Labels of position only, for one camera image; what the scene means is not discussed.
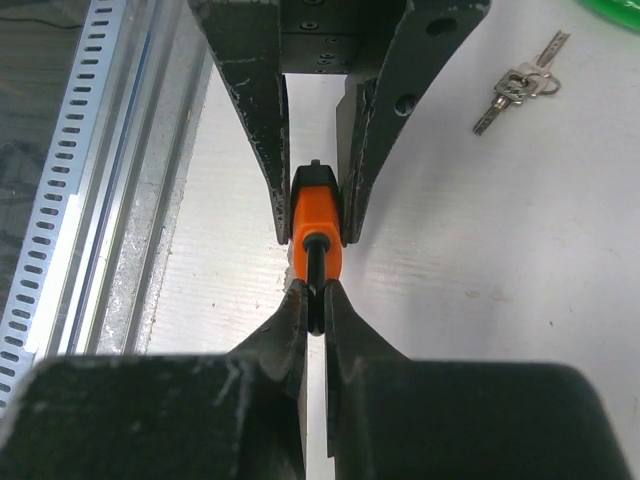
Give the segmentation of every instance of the green object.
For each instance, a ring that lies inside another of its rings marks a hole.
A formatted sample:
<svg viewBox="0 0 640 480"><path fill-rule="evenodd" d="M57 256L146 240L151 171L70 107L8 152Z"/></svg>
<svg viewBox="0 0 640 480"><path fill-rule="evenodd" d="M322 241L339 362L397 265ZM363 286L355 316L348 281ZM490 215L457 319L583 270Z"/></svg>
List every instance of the green object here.
<svg viewBox="0 0 640 480"><path fill-rule="evenodd" d="M640 30L640 0L581 0L614 22Z"/></svg>

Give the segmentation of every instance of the orange plastic part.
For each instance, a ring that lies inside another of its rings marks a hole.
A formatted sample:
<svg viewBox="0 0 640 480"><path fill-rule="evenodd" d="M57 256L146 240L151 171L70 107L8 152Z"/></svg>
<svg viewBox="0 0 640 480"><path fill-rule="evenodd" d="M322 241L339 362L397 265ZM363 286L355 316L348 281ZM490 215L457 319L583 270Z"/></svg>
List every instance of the orange plastic part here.
<svg viewBox="0 0 640 480"><path fill-rule="evenodd" d="M307 252L304 239L312 233L325 234L331 248L326 255L327 280L338 279L342 270L342 243L338 208L330 187L303 187L293 214L293 268L296 277L307 281Z"/></svg>

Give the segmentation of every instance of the metal rail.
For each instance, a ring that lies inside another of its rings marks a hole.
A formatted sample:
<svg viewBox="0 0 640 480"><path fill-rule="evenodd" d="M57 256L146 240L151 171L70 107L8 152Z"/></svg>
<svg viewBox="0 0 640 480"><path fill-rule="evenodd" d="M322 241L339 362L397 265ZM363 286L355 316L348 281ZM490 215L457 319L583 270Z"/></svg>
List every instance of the metal rail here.
<svg viewBox="0 0 640 480"><path fill-rule="evenodd" d="M0 413L42 358L144 350L210 67L184 2L91 2L0 323Z"/></svg>

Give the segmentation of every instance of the white surface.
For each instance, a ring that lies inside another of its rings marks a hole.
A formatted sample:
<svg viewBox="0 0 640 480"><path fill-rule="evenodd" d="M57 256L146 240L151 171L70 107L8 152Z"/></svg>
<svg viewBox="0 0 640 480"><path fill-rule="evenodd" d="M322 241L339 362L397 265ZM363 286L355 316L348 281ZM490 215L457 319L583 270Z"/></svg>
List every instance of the white surface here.
<svg viewBox="0 0 640 480"><path fill-rule="evenodd" d="M475 137L496 80L560 28L573 34L553 68L563 90ZM409 356L578 367L640 476L638 52L640 36L572 1L495 0L398 140L343 283ZM290 78L289 91L292 171L334 162L342 79ZM281 299L286 249L215 72L172 250L150 352L228 350ZM314 341L310 479L331 478L322 369Z"/></svg>

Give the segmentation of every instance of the key ring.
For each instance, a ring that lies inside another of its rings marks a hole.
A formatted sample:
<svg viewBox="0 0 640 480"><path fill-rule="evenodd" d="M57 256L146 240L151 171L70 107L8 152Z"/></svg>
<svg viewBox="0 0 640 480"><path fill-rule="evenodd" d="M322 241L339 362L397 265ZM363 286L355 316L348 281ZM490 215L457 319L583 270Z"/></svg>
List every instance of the key ring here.
<svg viewBox="0 0 640 480"><path fill-rule="evenodd" d="M546 73L546 74L540 74L540 73L528 73L526 75L524 75L522 77L522 82L523 83L527 83L529 81L529 78L531 77L540 77L540 78L545 78L547 80L549 80L552 84L553 87L549 90L540 90L539 92L536 93L536 95L554 95L556 93L558 93L560 91L560 89L562 88L562 83L560 83L560 80L558 80L556 77L554 77L553 75L551 75L550 73Z"/></svg>

